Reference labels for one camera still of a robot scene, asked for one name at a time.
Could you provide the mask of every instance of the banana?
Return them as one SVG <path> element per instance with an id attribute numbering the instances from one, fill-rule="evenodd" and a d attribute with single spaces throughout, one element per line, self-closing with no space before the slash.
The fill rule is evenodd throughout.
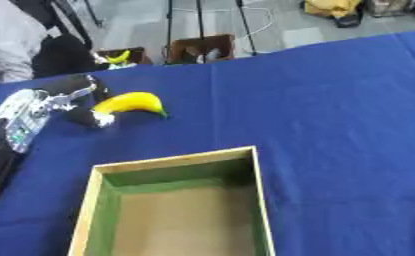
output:
<path id="1" fill-rule="evenodd" d="M 119 63 L 126 61 L 129 58 L 129 55 L 131 55 L 131 51 L 126 50 L 118 57 L 112 58 L 112 57 L 106 56 L 106 59 L 111 64 L 119 64 Z"/>
<path id="2" fill-rule="evenodd" d="M 160 99 L 149 92 L 130 92 L 118 95 L 100 102 L 94 106 L 92 110 L 103 114 L 144 110 L 167 117 L 167 113 L 165 112 Z"/>

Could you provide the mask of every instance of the blue tablecloth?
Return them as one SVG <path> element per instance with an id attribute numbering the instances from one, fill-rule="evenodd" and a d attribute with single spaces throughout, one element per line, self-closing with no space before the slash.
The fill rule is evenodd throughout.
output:
<path id="1" fill-rule="evenodd" d="M 278 255 L 415 256 L 415 32 L 95 75 L 171 119 L 56 116 L 0 198 L 0 255 L 65 254 L 94 164 L 257 145 Z"/>

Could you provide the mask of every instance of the floor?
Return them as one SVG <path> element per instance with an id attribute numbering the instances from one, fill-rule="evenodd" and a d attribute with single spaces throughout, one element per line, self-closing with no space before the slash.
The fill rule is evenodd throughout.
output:
<path id="1" fill-rule="evenodd" d="M 168 0 L 91 0 L 104 27 L 97 28 L 82 0 L 74 7 L 94 39 L 95 49 L 143 46 L 155 63 L 162 63 L 166 44 Z M 232 33 L 235 56 L 249 56 L 250 46 L 234 0 L 202 0 L 207 35 Z M 366 14 L 357 28 L 339 29 L 332 21 L 307 15 L 299 9 L 299 0 L 244 0 L 251 31 L 268 28 L 254 35 L 259 52 L 273 52 L 301 45 L 367 37 L 415 30 L 415 16 L 373 18 Z M 198 37 L 195 0 L 174 0 L 172 38 Z"/>

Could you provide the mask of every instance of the wooden box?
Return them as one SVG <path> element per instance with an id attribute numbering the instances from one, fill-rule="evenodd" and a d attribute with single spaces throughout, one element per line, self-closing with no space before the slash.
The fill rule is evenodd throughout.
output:
<path id="1" fill-rule="evenodd" d="M 274 256 L 254 147 L 95 166 L 68 255 Z"/>
<path id="2" fill-rule="evenodd" d="M 187 47 L 194 47 L 200 52 L 210 52 L 211 50 L 217 48 L 219 49 L 221 55 L 211 61 L 215 62 L 220 60 L 232 60 L 234 59 L 233 54 L 233 40 L 234 36 L 230 34 L 221 34 L 215 36 L 206 36 L 204 40 L 201 38 L 187 38 L 179 39 L 174 41 L 171 44 L 169 62 L 172 64 L 179 64 L 182 61 L 182 54 L 187 49 Z"/>

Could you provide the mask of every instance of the white cable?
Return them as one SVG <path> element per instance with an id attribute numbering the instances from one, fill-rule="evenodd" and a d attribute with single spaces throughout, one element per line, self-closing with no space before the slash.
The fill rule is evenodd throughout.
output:
<path id="1" fill-rule="evenodd" d="M 243 9 L 248 9 L 248 10 L 259 10 L 259 11 L 265 11 L 265 13 L 266 13 L 266 16 L 268 17 L 268 20 L 269 20 L 269 23 L 268 24 L 266 24 L 265 26 L 263 26 L 262 28 L 260 28 L 260 29 L 257 29 L 256 31 L 253 31 L 253 32 L 251 32 L 251 33 L 249 33 L 249 34 L 246 34 L 245 36 L 243 36 L 243 37 L 240 37 L 240 38 L 236 38 L 234 41 L 233 41 L 233 43 L 235 44 L 235 41 L 237 41 L 237 40 L 240 40 L 241 41 L 241 48 L 242 48 L 242 50 L 244 51 L 244 52 L 246 52 L 246 53 L 248 53 L 248 54 L 251 54 L 252 53 L 252 51 L 250 51 L 250 50 L 248 50 L 247 48 L 245 48 L 244 47 L 244 45 L 242 44 L 242 42 L 243 42 L 243 40 L 245 40 L 245 39 L 247 39 L 248 37 L 250 37 L 250 36 L 253 36 L 253 35 L 255 35 L 255 34 L 257 34 L 257 33 L 260 33 L 260 32 L 262 32 L 262 31 L 264 31 L 264 30 L 266 30 L 266 29 L 268 29 L 270 26 L 272 26 L 273 24 L 274 24 L 274 19 L 273 19 L 273 17 L 272 17 L 272 14 L 271 14 L 271 11 L 268 9 L 268 8 L 255 8 L 255 7 L 247 7 L 247 6 L 244 6 L 243 7 Z M 183 12 L 197 12 L 196 10 L 191 10 L 191 9 L 182 9 L 182 8 L 173 8 L 173 10 L 175 10 L 175 11 L 183 11 Z M 203 13 L 212 13 L 212 12 L 230 12 L 230 17 L 231 17 L 231 23 L 232 23 L 232 26 L 233 26 L 233 30 L 236 32 L 236 30 L 235 30 L 235 22 L 234 22 L 234 11 L 236 11 L 236 10 L 238 10 L 238 8 L 231 8 L 231 9 L 214 9 L 214 10 L 203 10 L 202 12 Z"/>

